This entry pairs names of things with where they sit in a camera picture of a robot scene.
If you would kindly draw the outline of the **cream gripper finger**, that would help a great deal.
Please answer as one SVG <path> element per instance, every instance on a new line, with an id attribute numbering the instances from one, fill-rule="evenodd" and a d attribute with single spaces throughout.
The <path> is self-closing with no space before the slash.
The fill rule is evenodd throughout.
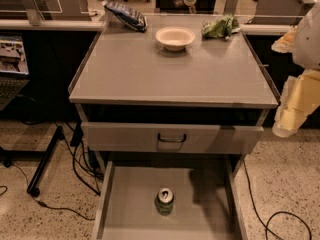
<path id="1" fill-rule="evenodd" d="M 289 76 L 274 118 L 273 133 L 282 138 L 295 134 L 320 106 L 320 71 L 306 69 L 298 77 Z"/>
<path id="2" fill-rule="evenodd" d="M 296 27 L 292 27 L 286 34 L 271 45 L 271 49 L 278 53 L 291 53 L 294 48 L 295 33 Z"/>

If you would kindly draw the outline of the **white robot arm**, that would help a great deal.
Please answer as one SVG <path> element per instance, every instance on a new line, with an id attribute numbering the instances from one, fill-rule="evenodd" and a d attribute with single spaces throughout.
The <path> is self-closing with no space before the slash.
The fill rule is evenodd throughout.
<path id="1" fill-rule="evenodd" d="M 271 49 L 291 53 L 293 62 L 304 69 L 298 77 L 288 77 L 274 117 L 273 133 L 286 138 L 295 134 L 320 106 L 320 1 Z"/>

